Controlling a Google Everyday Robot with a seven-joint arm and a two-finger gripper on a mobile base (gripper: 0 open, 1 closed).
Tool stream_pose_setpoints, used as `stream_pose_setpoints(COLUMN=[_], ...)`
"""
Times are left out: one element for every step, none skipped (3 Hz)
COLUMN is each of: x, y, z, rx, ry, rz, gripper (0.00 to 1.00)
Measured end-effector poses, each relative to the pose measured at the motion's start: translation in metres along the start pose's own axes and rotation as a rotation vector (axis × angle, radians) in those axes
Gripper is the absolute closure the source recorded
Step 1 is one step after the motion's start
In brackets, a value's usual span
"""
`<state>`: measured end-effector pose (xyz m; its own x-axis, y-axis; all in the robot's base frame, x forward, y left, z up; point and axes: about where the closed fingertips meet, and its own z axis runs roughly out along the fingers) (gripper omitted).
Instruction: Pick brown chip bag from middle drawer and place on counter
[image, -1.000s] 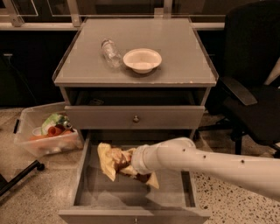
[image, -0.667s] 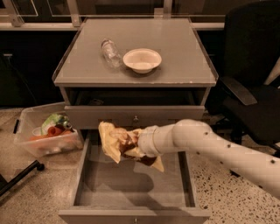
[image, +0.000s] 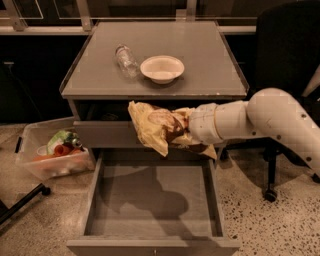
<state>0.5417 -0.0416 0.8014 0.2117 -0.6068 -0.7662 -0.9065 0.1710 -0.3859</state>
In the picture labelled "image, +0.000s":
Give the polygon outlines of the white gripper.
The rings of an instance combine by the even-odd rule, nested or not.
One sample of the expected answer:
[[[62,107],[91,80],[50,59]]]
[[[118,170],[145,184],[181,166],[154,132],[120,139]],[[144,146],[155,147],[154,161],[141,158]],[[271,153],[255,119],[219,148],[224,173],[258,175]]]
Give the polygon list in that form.
[[[194,109],[189,116],[188,129],[193,139],[204,145],[221,143],[215,126],[217,104],[203,104]]]

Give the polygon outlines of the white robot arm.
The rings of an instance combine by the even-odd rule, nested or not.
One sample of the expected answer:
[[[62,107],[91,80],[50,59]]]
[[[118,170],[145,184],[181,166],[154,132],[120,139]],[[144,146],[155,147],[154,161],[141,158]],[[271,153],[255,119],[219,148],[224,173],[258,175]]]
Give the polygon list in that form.
[[[203,104],[188,118],[192,138],[204,145],[268,137],[320,175],[320,127],[289,93],[267,88],[248,101]]]

